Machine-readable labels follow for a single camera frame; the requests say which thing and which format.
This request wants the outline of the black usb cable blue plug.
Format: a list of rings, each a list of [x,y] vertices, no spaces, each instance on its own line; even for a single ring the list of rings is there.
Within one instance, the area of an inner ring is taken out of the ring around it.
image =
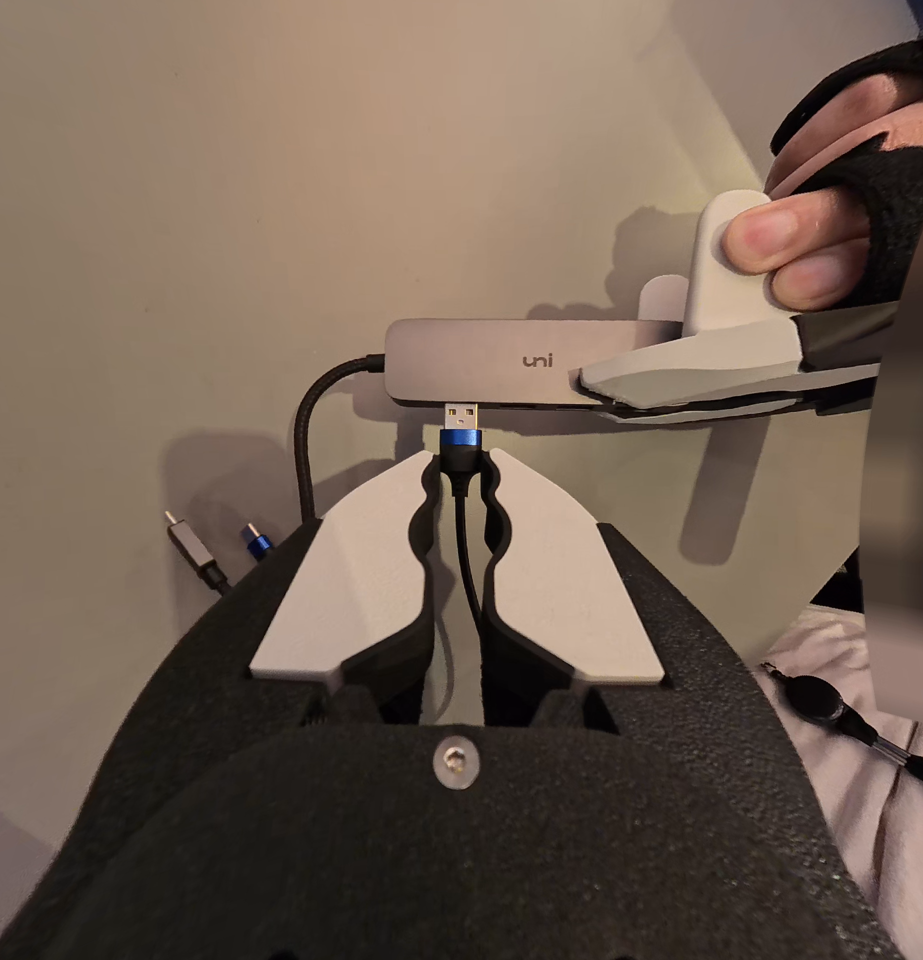
[[[296,671],[327,670],[338,660],[369,651],[427,617],[430,518],[447,479],[455,504],[459,573],[473,623],[481,606],[468,553],[465,501],[482,465],[476,404],[449,403],[437,455],[414,454],[314,516],[309,455],[315,399],[298,406],[292,425],[299,505],[313,538],[255,655],[276,672],[275,661],[299,661]]]

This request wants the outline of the person's right hand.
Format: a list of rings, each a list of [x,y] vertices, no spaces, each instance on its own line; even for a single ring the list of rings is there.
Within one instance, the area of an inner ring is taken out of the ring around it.
[[[806,120],[767,176],[770,201],[725,228],[721,250],[737,272],[771,278],[771,294],[795,313],[846,304],[863,282],[875,201],[848,162],[892,169],[923,158],[923,76],[860,78]]]

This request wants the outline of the person's pale shirt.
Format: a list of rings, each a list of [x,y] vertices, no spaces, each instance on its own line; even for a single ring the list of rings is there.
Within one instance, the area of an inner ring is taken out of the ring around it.
[[[864,618],[807,606],[763,655],[789,676],[824,679],[888,741],[923,756],[923,724],[876,709]],[[900,954],[923,959],[923,783],[858,741],[797,714],[752,668],[811,781],[841,859]]]

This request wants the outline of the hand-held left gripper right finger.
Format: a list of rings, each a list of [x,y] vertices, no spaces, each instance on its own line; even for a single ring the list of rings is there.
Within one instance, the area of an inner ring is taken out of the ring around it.
[[[554,690],[655,687],[665,671],[607,541],[570,493],[500,448],[484,454],[484,707]]]

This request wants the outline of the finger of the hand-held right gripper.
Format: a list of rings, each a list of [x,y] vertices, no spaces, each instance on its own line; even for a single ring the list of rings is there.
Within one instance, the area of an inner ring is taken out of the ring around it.
[[[663,274],[649,280],[642,288],[637,307],[640,321],[684,321],[689,280],[680,274]]]
[[[750,189],[701,213],[678,339],[582,366],[580,392],[612,404],[619,420],[678,425],[774,414],[847,390],[864,400],[884,354],[883,305],[798,315],[779,305],[768,274],[739,272],[722,237],[740,213],[770,199]]]

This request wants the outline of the black badge reel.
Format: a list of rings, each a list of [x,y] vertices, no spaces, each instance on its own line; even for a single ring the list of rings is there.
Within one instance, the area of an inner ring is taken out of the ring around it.
[[[923,755],[911,753],[883,737],[831,683],[808,675],[788,676],[767,661],[761,662],[760,667],[775,682],[799,718],[832,734],[862,743],[923,783]]]

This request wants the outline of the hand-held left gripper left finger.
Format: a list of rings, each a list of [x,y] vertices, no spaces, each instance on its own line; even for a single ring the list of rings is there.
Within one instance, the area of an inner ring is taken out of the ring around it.
[[[256,680],[363,687],[379,707],[423,684],[435,642],[428,554],[440,460],[414,454],[358,486],[315,526],[249,665]]]

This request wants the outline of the grey usb hub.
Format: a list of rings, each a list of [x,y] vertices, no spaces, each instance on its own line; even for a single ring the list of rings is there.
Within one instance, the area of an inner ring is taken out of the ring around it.
[[[445,402],[477,402],[481,423],[527,435],[610,429],[610,402],[579,383],[581,368],[681,336],[677,320],[517,318],[397,320],[384,338],[383,373],[356,371],[322,395],[348,394],[361,420],[396,426],[393,452],[312,481],[319,516],[348,493],[425,447]],[[283,541],[301,523],[295,441],[246,431],[192,432],[161,462],[164,504],[182,514],[241,578],[237,530],[249,522]]]

